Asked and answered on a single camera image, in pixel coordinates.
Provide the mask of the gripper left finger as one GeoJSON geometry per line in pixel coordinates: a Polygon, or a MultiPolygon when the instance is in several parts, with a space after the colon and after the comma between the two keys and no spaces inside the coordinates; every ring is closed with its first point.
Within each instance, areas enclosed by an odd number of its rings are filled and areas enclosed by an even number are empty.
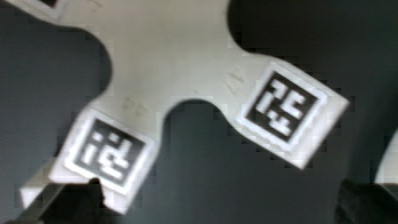
{"type": "Polygon", "coordinates": [[[104,208],[101,182],[51,183],[10,224],[99,224],[104,208]]]}

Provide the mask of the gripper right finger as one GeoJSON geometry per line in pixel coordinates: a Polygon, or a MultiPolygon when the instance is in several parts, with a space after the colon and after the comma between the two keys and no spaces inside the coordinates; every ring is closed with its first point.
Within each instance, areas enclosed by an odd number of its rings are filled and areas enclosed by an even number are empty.
{"type": "Polygon", "coordinates": [[[380,185],[341,181],[334,224],[398,224],[398,200],[380,185]]]}

